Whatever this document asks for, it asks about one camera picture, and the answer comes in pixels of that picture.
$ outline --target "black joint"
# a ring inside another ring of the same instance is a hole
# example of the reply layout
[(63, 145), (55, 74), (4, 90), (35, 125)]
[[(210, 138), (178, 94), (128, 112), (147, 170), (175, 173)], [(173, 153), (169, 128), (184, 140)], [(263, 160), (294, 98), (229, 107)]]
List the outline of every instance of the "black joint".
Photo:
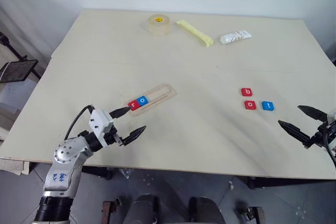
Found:
[(96, 135), (93, 132), (85, 135), (84, 137), (85, 137), (86, 142), (89, 144), (90, 149), (93, 152), (99, 151), (100, 149), (103, 148), (103, 146), (101, 145), (98, 138), (96, 137)]
[(68, 197), (42, 197), (34, 221), (56, 222), (69, 220), (73, 200)]

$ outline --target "yellow sponge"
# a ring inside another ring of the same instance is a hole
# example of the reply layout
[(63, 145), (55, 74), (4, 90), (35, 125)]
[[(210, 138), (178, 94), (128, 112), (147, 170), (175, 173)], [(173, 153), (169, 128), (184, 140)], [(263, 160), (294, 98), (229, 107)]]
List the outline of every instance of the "yellow sponge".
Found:
[(193, 35), (195, 35), (199, 39), (201, 39), (205, 43), (206, 47), (209, 47), (214, 43), (213, 39), (211, 39), (209, 36), (202, 33), (201, 31), (197, 30), (195, 27), (193, 27), (190, 23), (188, 23), (184, 19), (181, 19), (177, 21), (176, 23), (182, 26), (183, 28), (187, 29), (189, 32), (191, 32)]

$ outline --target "blue letter block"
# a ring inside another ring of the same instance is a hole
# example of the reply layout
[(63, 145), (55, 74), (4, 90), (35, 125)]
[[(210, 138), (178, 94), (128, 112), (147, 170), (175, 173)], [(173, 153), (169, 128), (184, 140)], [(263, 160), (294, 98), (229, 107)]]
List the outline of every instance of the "blue letter block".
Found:
[(263, 107), (263, 110), (269, 110), (269, 111), (274, 110), (274, 105), (273, 105), (272, 102), (264, 101), (264, 102), (262, 102), (262, 107)]
[(148, 103), (148, 100), (147, 100), (147, 98), (146, 98), (144, 95), (141, 96), (141, 97), (139, 97), (139, 98), (137, 99), (137, 101), (138, 101), (138, 103), (140, 104), (140, 106), (144, 106), (145, 104)]

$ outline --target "white tube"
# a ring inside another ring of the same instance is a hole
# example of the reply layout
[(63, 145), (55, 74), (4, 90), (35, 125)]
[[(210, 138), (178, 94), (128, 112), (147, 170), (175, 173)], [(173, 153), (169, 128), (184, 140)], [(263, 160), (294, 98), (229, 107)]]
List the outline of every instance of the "white tube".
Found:
[(236, 31), (232, 34), (226, 34), (220, 37), (220, 43), (222, 44), (229, 44), (232, 42), (235, 42), (237, 40), (241, 40), (241, 39), (248, 39), (251, 38), (252, 35), (249, 34), (247, 31), (242, 30), (242, 31)]

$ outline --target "clear tape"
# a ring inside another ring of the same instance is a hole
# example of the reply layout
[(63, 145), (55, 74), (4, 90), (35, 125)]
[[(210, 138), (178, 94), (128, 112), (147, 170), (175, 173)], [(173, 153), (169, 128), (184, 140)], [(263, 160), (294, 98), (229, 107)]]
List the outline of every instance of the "clear tape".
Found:
[(163, 14), (154, 14), (148, 18), (148, 31), (154, 35), (166, 35), (170, 32), (169, 17)]

